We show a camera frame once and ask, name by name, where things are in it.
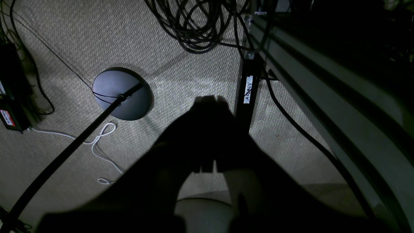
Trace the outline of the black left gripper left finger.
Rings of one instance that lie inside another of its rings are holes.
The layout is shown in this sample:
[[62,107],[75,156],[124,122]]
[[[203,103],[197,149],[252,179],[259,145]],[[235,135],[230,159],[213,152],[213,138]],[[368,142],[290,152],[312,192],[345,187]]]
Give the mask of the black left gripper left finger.
[[213,172],[215,118],[216,98],[196,97],[115,184],[79,208],[46,214],[36,232],[185,232],[175,205],[188,176]]

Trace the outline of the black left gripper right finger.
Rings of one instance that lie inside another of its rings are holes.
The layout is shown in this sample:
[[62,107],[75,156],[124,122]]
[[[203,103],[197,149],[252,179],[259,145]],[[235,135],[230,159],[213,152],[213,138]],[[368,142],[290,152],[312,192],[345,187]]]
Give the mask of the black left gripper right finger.
[[372,217],[345,214],[317,200],[243,132],[222,96],[217,116],[226,140],[219,144],[216,162],[224,173],[237,217],[232,230],[269,233],[387,233]]

